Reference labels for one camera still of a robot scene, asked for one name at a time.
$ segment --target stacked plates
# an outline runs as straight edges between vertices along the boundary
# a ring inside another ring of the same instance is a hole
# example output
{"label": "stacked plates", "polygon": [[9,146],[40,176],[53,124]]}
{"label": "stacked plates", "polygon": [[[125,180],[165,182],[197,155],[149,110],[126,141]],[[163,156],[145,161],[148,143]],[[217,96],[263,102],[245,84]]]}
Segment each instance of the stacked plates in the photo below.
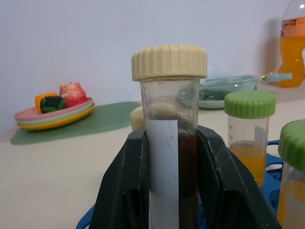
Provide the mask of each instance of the stacked plates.
{"label": "stacked plates", "polygon": [[45,130],[73,123],[84,118],[94,109],[92,98],[77,106],[59,111],[39,114],[35,107],[26,109],[14,115],[17,125],[27,130]]}

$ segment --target test tube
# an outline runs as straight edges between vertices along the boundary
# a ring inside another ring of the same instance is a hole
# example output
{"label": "test tube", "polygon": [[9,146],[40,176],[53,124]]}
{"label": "test tube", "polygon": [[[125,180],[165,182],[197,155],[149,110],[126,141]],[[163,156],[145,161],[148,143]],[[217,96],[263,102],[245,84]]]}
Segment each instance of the test tube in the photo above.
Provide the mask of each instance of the test tube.
{"label": "test tube", "polygon": [[277,219],[283,229],[305,228],[305,120],[286,124],[278,152],[284,160]]}
{"label": "test tube", "polygon": [[198,228],[196,133],[206,75],[206,53],[197,46],[155,46],[132,56],[148,139],[150,228]]}
{"label": "test tube", "polygon": [[264,184],[269,117],[276,96],[263,91],[238,91],[225,96],[230,150],[250,170],[259,187]]}

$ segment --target cream screw cap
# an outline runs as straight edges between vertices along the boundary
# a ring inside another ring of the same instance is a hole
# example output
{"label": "cream screw cap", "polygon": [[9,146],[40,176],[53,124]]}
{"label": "cream screw cap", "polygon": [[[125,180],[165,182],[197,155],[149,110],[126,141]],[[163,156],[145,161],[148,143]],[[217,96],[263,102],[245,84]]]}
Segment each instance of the cream screw cap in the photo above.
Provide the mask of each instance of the cream screw cap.
{"label": "cream screw cap", "polygon": [[207,77],[207,55],[193,45],[154,46],[132,55],[132,80],[141,81],[160,76]]}
{"label": "cream screw cap", "polygon": [[130,122],[132,124],[132,131],[140,129],[145,126],[143,107],[135,108],[130,113]]}

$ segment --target white paper strip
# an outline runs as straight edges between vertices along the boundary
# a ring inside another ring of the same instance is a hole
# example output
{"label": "white paper strip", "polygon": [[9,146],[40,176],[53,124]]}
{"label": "white paper strip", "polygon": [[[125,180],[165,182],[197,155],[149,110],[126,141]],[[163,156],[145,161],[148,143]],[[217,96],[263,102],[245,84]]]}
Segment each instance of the white paper strip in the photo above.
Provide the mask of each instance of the white paper strip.
{"label": "white paper strip", "polygon": [[179,229],[177,120],[145,120],[150,166],[150,229]]}

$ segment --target orange liquid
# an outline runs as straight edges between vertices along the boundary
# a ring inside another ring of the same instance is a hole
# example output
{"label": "orange liquid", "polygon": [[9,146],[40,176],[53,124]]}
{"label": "orange liquid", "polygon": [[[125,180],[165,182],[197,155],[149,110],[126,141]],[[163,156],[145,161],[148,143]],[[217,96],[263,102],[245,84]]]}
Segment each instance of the orange liquid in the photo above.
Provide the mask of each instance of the orange liquid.
{"label": "orange liquid", "polygon": [[282,185],[277,220],[283,229],[305,228],[305,180]]}
{"label": "orange liquid", "polygon": [[304,60],[302,51],[305,48],[305,37],[282,38],[280,41],[283,64],[279,73],[292,73],[291,80],[280,81],[280,87],[299,87],[304,79]]}
{"label": "orange liquid", "polygon": [[253,144],[232,144],[231,151],[250,170],[259,187],[264,184],[266,153]]}

